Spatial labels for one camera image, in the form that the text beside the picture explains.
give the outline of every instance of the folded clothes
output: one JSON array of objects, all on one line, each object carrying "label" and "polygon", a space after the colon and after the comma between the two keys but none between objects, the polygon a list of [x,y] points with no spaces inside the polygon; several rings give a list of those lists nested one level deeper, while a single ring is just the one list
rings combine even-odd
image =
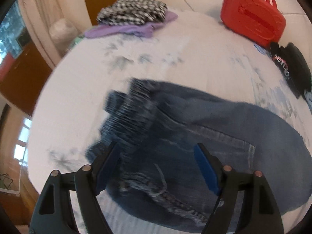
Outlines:
[{"label": "folded clothes", "polygon": [[112,6],[101,9],[99,24],[111,26],[143,25],[164,22],[167,5],[156,0],[117,0]]},{"label": "folded clothes", "polygon": [[[268,110],[137,79],[128,94],[111,92],[105,109],[110,116],[86,157],[92,162],[112,141],[119,143],[121,160],[106,190],[133,216],[176,230],[202,231],[217,197],[194,159],[197,143],[237,171],[261,170],[281,214],[311,195],[312,159],[302,137]],[[238,194],[228,231],[235,230],[242,200]]]},{"label": "folded clothes", "polygon": [[142,26],[106,26],[106,25],[99,25],[95,26],[92,29],[85,32],[85,37],[89,39],[104,37],[111,34],[116,33],[126,33],[126,34],[133,34],[138,37],[146,37],[151,38],[153,36],[153,32],[157,29],[160,29],[166,25],[166,23],[172,22],[176,20],[178,17],[177,14],[174,12],[167,11],[166,19],[164,23],[146,23]]}]

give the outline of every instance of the purple cloth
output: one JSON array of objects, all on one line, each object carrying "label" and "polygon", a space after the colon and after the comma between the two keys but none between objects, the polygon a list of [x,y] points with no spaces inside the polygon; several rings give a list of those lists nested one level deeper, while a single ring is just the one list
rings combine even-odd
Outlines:
[{"label": "purple cloth", "polygon": [[92,29],[85,32],[85,37],[88,39],[99,38],[111,34],[116,33],[126,33],[126,34],[134,34],[138,37],[146,37],[151,38],[153,36],[154,30],[163,28],[166,23],[172,22],[176,20],[178,17],[177,14],[171,11],[167,11],[166,18],[164,23],[153,23],[149,22],[141,26],[107,26],[107,25],[99,25],[95,26]]}]

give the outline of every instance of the round table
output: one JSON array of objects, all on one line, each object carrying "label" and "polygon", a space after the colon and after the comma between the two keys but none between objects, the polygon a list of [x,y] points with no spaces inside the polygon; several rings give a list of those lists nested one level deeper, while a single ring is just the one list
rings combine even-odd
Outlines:
[{"label": "round table", "polygon": [[[84,39],[53,71],[37,102],[28,144],[29,178],[38,192],[52,170],[72,172],[87,163],[84,152],[108,115],[103,111],[108,92],[126,92],[131,77],[169,81],[269,109],[296,129],[312,152],[309,108],[295,98],[265,51],[214,18],[174,12],[178,19],[150,39],[123,34]],[[77,199],[71,197],[84,233]],[[105,191],[98,200],[114,233],[177,233],[128,215]],[[311,202],[283,215],[285,231],[303,218]]]}]

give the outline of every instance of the screw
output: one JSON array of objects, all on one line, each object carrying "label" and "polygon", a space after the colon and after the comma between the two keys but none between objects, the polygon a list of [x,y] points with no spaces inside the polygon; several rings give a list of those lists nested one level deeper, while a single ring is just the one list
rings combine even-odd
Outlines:
[{"label": "screw", "polygon": [[87,172],[87,171],[91,170],[91,165],[88,165],[88,164],[84,165],[84,166],[82,167],[82,170],[83,170],[84,172]]},{"label": "screw", "polygon": [[223,166],[223,170],[225,170],[226,172],[230,172],[232,170],[232,167],[229,165],[225,165]]},{"label": "screw", "polygon": [[59,171],[58,170],[54,170],[51,172],[51,176],[52,177],[56,177],[58,175]]},{"label": "screw", "polygon": [[255,171],[257,177],[262,177],[263,173],[261,171]]}]

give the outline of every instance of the window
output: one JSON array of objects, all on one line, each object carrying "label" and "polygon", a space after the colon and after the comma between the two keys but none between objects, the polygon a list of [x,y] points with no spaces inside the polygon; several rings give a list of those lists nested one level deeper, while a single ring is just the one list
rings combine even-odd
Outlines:
[{"label": "window", "polygon": [[24,166],[28,165],[27,143],[31,126],[32,121],[30,119],[25,118],[23,121],[23,127],[21,128],[21,132],[18,136],[18,142],[15,145],[14,149],[14,158],[19,160],[20,165],[23,164]]}]

